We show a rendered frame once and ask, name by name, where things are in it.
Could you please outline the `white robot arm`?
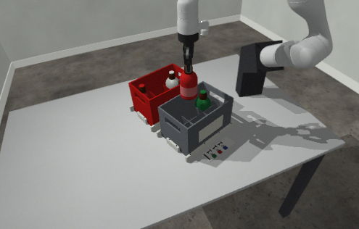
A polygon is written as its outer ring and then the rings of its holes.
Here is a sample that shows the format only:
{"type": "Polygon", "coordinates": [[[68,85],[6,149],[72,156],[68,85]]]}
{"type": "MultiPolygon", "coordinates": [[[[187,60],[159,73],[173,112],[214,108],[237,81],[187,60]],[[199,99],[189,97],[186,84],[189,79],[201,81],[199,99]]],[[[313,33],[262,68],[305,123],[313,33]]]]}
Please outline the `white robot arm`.
{"type": "MultiPolygon", "coordinates": [[[[198,19],[199,0],[178,0],[178,33],[202,36],[209,34],[209,22],[198,19]]],[[[289,7],[306,20],[309,34],[299,41],[287,41],[267,46],[260,52],[266,67],[310,69],[324,60],[333,49],[324,0],[287,0],[289,7]],[[295,45],[297,44],[297,45],[295,45]]]]}

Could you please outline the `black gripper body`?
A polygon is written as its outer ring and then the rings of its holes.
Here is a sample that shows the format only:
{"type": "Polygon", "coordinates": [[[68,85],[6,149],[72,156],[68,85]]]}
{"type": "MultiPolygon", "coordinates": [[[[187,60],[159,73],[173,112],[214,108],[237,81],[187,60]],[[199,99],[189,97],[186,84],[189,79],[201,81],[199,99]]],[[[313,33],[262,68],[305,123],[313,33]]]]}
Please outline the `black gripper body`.
{"type": "Polygon", "coordinates": [[[185,53],[186,53],[186,47],[189,47],[189,53],[191,53],[192,43],[198,41],[198,39],[199,39],[199,33],[195,33],[193,35],[182,35],[178,33],[178,40],[181,43],[185,44],[185,53]]]}

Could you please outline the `grey paper strip with colored squares and marks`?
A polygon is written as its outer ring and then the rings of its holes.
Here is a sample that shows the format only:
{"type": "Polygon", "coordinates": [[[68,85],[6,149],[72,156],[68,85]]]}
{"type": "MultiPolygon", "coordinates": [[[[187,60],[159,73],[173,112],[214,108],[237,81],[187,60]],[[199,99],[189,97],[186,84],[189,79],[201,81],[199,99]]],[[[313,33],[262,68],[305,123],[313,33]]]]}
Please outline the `grey paper strip with colored squares and marks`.
{"type": "Polygon", "coordinates": [[[230,138],[225,137],[216,145],[212,146],[210,149],[208,149],[206,152],[202,154],[202,156],[208,161],[211,162],[216,158],[218,155],[223,153],[226,149],[228,149],[230,146],[232,146],[235,142],[233,142],[230,138]]]}

